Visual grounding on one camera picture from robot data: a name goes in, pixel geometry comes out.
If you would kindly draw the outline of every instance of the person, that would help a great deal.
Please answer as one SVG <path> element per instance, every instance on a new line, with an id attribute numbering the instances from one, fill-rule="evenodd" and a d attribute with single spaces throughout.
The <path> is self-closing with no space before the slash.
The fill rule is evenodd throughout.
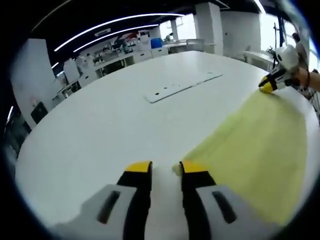
<path id="1" fill-rule="evenodd" d="M 167 42 L 167 43 L 171 42 L 171 36 L 173 36 L 173 35 L 174 35 L 173 32 L 170 33 L 170 34 L 168 34 L 168 35 L 165 37 L 164 41 Z"/>
<path id="2" fill-rule="evenodd" d="M 295 50 L 299 55 L 299 67 L 308 69 L 308 55 L 305 47 L 303 46 L 298 33 L 293 33 L 292 38 L 295 41 Z"/>
<path id="3" fill-rule="evenodd" d="M 293 75 L 302 87 L 310 87 L 320 93 L 320 74 L 312 71 L 309 73 L 309 76 L 308 70 L 304 67 L 299 67 L 299 70 Z"/>
<path id="4" fill-rule="evenodd" d="M 92 55 L 90 55 L 90 53 L 87 53 L 86 54 L 86 60 L 89 62 L 89 63 L 94 63 L 94 57 Z"/>

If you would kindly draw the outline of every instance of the chair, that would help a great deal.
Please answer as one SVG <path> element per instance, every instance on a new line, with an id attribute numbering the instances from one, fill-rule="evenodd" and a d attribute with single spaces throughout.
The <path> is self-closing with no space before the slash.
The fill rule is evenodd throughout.
<path id="1" fill-rule="evenodd" d="M 43 104 L 40 102 L 31 112 L 31 117 L 36 124 L 40 123 L 40 121 L 48 114 L 48 111 Z"/>
<path id="2" fill-rule="evenodd" d="M 205 41 L 203 39 L 187 39 L 186 40 L 187 51 L 205 51 Z"/>

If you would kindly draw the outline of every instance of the ceiling light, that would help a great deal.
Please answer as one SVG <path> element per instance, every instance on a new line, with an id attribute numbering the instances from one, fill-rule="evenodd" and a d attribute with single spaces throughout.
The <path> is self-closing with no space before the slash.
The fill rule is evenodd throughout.
<path id="1" fill-rule="evenodd" d="M 8 115 L 8 117 L 7 117 L 7 119 L 6 119 L 6 123 L 9 122 L 9 119 L 10 119 L 10 117 L 11 117 L 11 114 L 12 114 L 12 110 L 13 110 L 13 109 L 14 109 L 14 106 L 11 106 L 10 111 L 9 111 L 9 115 Z"/>
<path id="2" fill-rule="evenodd" d="M 130 30 L 135 30 L 135 29 L 144 29 L 144 28 L 150 28 L 150 27 L 156 27 L 156 26 L 159 26 L 159 24 L 152 24 L 152 25 L 145 25 L 145 26 L 137 26 L 137 27 L 132 27 L 132 28 L 128 28 L 128 29 L 125 29 L 125 30 L 121 30 L 121 31 L 116 31 L 114 33 L 111 33 L 111 34 L 108 34 L 108 35 L 105 35 L 105 36 L 102 36 L 102 37 L 99 37 L 91 42 L 88 42 L 87 44 L 77 48 L 76 50 L 74 50 L 73 52 L 77 52 L 79 51 L 80 49 L 83 49 L 84 47 L 90 45 L 90 44 L 93 44 L 94 42 L 97 42 L 101 39 L 104 39 L 104 38 L 107 38 L 107 37 L 110 37 L 112 35 L 115 35 L 115 34 L 119 34 L 119 33 L 123 33 L 123 32 L 126 32 L 126 31 L 130 31 Z"/>
<path id="3" fill-rule="evenodd" d="M 60 75 L 64 74 L 64 71 L 59 72 L 56 76 L 59 77 Z"/>
<path id="4" fill-rule="evenodd" d="M 266 11 L 265 11 L 264 7 L 262 6 L 261 2 L 259 0 L 254 0 L 254 2 L 258 6 L 258 8 L 260 9 L 260 12 L 262 12 L 263 14 L 266 14 Z"/>
<path id="5" fill-rule="evenodd" d="M 73 36 L 72 38 L 70 38 L 69 40 L 65 41 L 64 43 L 62 43 L 60 46 L 58 46 L 54 51 L 58 51 L 59 49 L 61 49 L 63 46 L 67 45 L 68 43 L 70 43 L 71 41 L 75 40 L 76 38 L 80 37 L 83 34 L 86 34 L 94 29 L 100 28 L 102 26 L 108 25 L 108 24 L 112 24 L 115 22 L 119 22 L 122 20 L 126 20 L 126 19 L 134 19 L 134 18 L 140 18 L 140 17 L 149 17 L 149 16 L 178 16 L 178 17 L 182 17 L 184 16 L 184 14 L 178 14 L 178 13 L 147 13 L 147 14 L 139 14 L 139 15 L 133 15 L 133 16 L 126 16 L 126 17 L 122 17 L 122 18 L 118 18 L 115 20 L 111 20 L 111 21 L 107 21 L 104 23 L 101 23 L 97 26 L 91 27 L 83 32 L 80 32 L 79 34 Z"/>
<path id="6" fill-rule="evenodd" d="M 57 62 L 55 65 L 53 65 L 53 66 L 51 67 L 51 69 L 54 69 L 54 67 L 57 66 L 58 64 L 59 64 L 59 62 Z"/>

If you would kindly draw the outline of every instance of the desk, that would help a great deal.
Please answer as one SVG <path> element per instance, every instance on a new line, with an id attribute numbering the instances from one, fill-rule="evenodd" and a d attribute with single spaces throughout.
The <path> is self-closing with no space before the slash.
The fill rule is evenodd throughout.
<path id="1" fill-rule="evenodd" d="M 101 68 L 103 68 L 103 67 L 105 67 L 105 66 L 107 66 L 107 65 L 113 64 L 113 63 L 115 63 L 115 62 L 117 62 L 117 61 L 121 61 L 121 60 L 123 60 L 123 59 L 130 58 L 130 57 L 132 57 L 132 56 L 135 55 L 135 54 L 139 54 L 139 53 L 137 53 L 137 52 L 130 52 L 130 53 L 128 53 L 128 54 L 122 54 L 122 55 L 120 55 L 120 56 L 118 56 L 118 57 L 115 57 L 115 58 L 113 58 L 113 59 L 111 59 L 111 60 L 109 60 L 109 61 L 106 61 L 106 62 L 104 62 L 104 63 L 100 63 L 100 64 L 94 65 L 93 70 L 94 70 L 94 71 L 97 71 L 97 70 L 99 70 L 99 69 L 101 69 Z"/>
<path id="2" fill-rule="evenodd" d="M 274 59 L 266 54 L 255 51 L 243 51 L 243 56 L 248 57 L 248 64 L 253 64 L 253 60 L 258 60 L 266 64 L 266 70 L 270 72 L 273 67 Z"/>
<path id="3" fill-rule="evenodd" d="M 214 54 L 215 53 L 215 50 L 214 50 L 215 45 L 216 44 L 214 44 L 214 43 L 205 43 L 204 44 L 204 51 L 206 53 Z M 174 53 L 181 53 L 181 52 L 185 52 L 187 50 L 187 42 L 186 41 L 171 42 L 171 43 L 167 43 L 163 46 L 168 49 L 174 48 L 175 49 L 173 51 Z"/>
<path id="4" fill-rule="evenodd" d="M 60 104 L 64 99 L 68 98 L 71 94 L 73 94 L 73 91 L 69 91 L 73 86 L 76 87 L 76 91 L 79 89 L 80 83 L 79 80 L 81 80 L 83 76 L 80 76 L 78 79 L 74 80 L 73 82 L 69 83 L 68 85 L 61 88 L 52 98 L 52 102 L 54 104 L 54 108 Z"/>
<path id="5" fill-rule="evenodd" d="M 205 71 L 223 76 L 154 104 L 144 98 Z M 171 167 L 239 109 L 266 74 L 232 58 L 187 51 L 104 76 L 68 97 L 33 129 L 18 157 L 17 186 L 50 227 L 76 217 L 81 204 L 106 184 L 116 183 L 127 165 L 152 160 L 146 239 L 188 239 L 180 180 Z M 313 107 L 293 88 L 278 94 L 306 119 L 303 202 L 318 174 L 319 123 Z"/>

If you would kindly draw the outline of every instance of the led light strip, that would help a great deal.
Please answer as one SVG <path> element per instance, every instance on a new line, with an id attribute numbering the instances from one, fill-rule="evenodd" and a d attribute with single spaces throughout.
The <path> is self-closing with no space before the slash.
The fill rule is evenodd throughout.
<path id="1" fill-rule="evenodd" d="M 59 77 L 60 75 L 64 74 L 64 71 L 59 72 L 56 76 Z"/>
<path id="2" fill-rule="evenodd" d="M 12 114 L 12 110 L 13 110 L 13 109 L 14 109 L 14 106 L 11 106 L 10 111 L 9 111 L 9 115 L 8 115 L 8 117 L 7 117 L 7 119 L 6 119 L 6 123 L 9 122 L 9 119 L 10 119 L 10 117 L 11 117 L 11 114 Z"/>
<path id="3" fill-rule="evenodd" d="M 39 25 L 47 19 L 47 17 L 49 17 L 51 14 L 53 14 L 55 11 L 57 11 L 59 8 L 63 7 L 65 4 L 69 3 L 72 0 L 66 0 L 64 3 L 61 3 L 59 6 L 57 6 L 55 9 L 53 9 L 47 16 L 45 16 L 44 18 L 41 19 L 40 22 L 38 22 L 37 25 L 34 26 L 34 28 L 32 29 L 31 32 L 33 32 L 37 27 L 39 27 Z"/>
<path id="4" fill-rule="evenodd" d="M 254 0 L 255 4 L 258 6 L 258 8 L 260 9 L 260 11 L 263 14 L 266 14 L 266 10 L 264 9 L 264 7 L 262 6 L 261 2 L 259 0 Z"/>
<path id="5" fill-rule="evenodd" d="M 135 29 L 144 29 L 144 28 L 157 27 L 157 26 L 159 26 L 159 24 L 151 24 L 151 25 L 145 25 L 145 26 L 137 26 L 137 27 L 132 27 L 132 28 L 128 28 L 128 29 L 125 29 L 125 30 L 121 30 L 121 31 L 116 31 L 116 32 L 113 32 L 113 33 L 111 33 L 111 34 L 108 34 L 108 35 L 99 37 L 99 38 L 97 38 L 97 39 L 95 39 L 95 40 L 93 40 L 93 41 L 91 41 L 91 42 L 88 42 L 87 44 L 85 44 L 85 45 L 77 48 L 77 49 L 74 50 L 73 52 L 75 53 L 75 52 L 79 51 L 80 49 L 83 49 L 84 47 L 86 47 L 86 46 L 88 46 L 88 45 L 90 45 L 90 44 L 93 44 L 93 43 L 95 43 L 95 42 L 97 42 L 97 41 L 99 41 L 99 40 L 101 40 L 101 39 L 110 37 L 110 36 L 115 35 L 115 34 L 123 33 L 123 32 L 130 31 L 130 30 L 135 30 Z"/>
<path id="6" fill-rule="evenodd" d="M 75 40 L 76 38 L 80 37 L 83 34 L 86 34 L 94 29 L 100 28 L 102 26 L 108 25 L 108 24 L 112 24 L 115 22 L 119 22 L 122 20 L 126 20 L 126 19 L 134 19 L 134 18 L 140 18 L 140 17 L 148 17 L 148 16 L 177 16 L 177 17 L 182 17 L 184 16 L 184 14 L 178 14 L 178 13 L 147 13 L 147 14 L 139 14 L 139 15 L 133 15 L 133 16 L 126 16 L 126 17 L 122 17 L 122 18 L 118 18 L 115 20 L 111 20 L 111 21 L 107 21 L 104 23 L 101 23 L 97 26 L 91 27 L 83 32 L 80 32 L 79 34 L 73 36 L 72 38 L 70 38 L 69 40 L 65 41 L 64 43 L 62 43 L 60 46 L 58 46 L 54 51 L 58 51 L 59 49 L 61 49 L 63 46 L 67 45 L 68 43 L 70 43 L 71 41 Z"/>
<path id="7" fill-rule="evenodd" d="M 55 64 L 51 67 L 51 69 L 54 69 L 55 66 L 57 66 L 58 64 L 59 64 L 59 62 L 55 63 Z"/>

